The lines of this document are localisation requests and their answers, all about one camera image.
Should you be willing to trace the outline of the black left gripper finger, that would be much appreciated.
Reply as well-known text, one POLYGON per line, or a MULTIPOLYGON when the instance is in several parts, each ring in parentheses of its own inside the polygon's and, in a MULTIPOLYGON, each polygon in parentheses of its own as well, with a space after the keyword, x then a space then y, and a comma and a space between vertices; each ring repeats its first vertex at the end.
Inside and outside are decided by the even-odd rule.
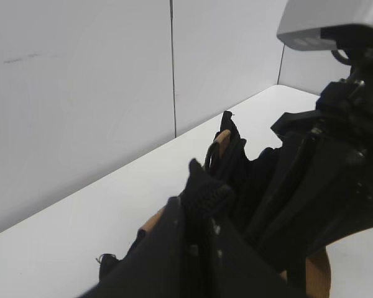
POLYGON ((214 297, 213 280, 190 251, 180 199, 168 200, 154 228, 83 297, 214 297))

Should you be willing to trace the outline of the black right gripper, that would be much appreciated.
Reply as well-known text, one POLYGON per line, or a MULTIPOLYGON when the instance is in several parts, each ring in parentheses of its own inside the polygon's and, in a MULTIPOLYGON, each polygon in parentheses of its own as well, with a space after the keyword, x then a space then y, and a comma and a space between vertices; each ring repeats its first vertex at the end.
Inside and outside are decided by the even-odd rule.
POLYGON ((246 240, 278 272, 373 228, 373 104, 363 81, 332 82, 312 111, 284 113, 270 183, 246 240))

